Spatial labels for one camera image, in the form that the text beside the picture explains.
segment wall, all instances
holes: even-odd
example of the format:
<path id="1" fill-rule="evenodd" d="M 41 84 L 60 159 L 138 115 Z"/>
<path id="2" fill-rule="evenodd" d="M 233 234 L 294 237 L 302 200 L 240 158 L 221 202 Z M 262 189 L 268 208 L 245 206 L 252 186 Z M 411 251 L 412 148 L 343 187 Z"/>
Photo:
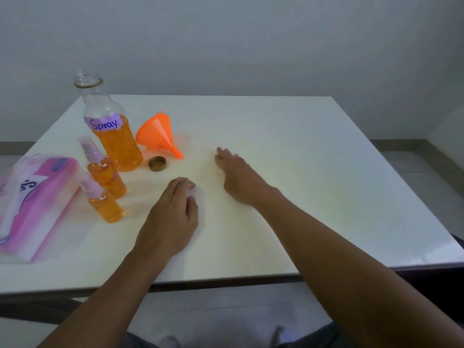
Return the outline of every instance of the wall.
<path id="1" fill-rule="evenodd" d="M 36 140 L 96 69 L 115 94 L 329 95 L 372 139 L 456 106 L 464 0 L 1 0 L 0 141 Z"/>
<path id="2" fill-rule="evenodd" d="M 449 113 L 428 140 L 464 169 L 464 103 Z"/>

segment funnel cone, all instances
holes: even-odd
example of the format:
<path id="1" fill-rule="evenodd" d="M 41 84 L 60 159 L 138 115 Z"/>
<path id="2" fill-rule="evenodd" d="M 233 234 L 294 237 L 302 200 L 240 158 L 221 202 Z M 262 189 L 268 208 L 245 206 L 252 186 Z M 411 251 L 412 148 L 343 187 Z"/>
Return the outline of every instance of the funnel cone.
<path id="1" fill-rule="evenodd" d="M 182 159 L 181 152 L 174 146 L 171 120 L 161 111 L 142 124 L 137 131 L 136 142 L 151 150 L 159 148 L 169 150 L 175 157 Z"/>

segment person's right arm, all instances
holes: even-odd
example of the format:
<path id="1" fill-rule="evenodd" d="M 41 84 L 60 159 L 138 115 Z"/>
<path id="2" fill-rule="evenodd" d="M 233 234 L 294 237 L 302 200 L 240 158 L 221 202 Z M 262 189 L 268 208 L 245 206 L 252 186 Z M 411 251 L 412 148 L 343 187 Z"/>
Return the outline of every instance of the person's right arm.
<path id="1" fill-rule="evenodd" d="M 361 347 L 464 347 L 464 331 L 367 253 L 217 149 L 225 190 L 264 217 L 330 317 Z"/>

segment purple paper label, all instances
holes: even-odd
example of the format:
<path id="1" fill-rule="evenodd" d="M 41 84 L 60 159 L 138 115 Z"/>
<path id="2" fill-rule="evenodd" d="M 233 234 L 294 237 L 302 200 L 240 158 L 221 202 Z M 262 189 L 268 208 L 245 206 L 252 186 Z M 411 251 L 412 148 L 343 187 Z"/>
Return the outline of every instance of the purple paper label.
<path id="1" fill-rule="evenodd" d="M 118 129 L 123 125 L 123 119 L 116 112 L 100 118 L 84 117 L 84 121 L 91 130 L 98 132 Z"/>

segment pink tissue package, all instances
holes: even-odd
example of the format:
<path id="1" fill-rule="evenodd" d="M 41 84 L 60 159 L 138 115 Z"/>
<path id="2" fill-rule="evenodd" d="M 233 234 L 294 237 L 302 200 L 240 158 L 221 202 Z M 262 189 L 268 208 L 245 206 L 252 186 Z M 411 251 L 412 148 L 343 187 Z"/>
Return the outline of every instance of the pink tissue package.
<path id="1" fill-rule="evenodd" d="M 31 262 L 78 191 L 76 159 L 34 155 L 0 181 L 0 263 Z"/>

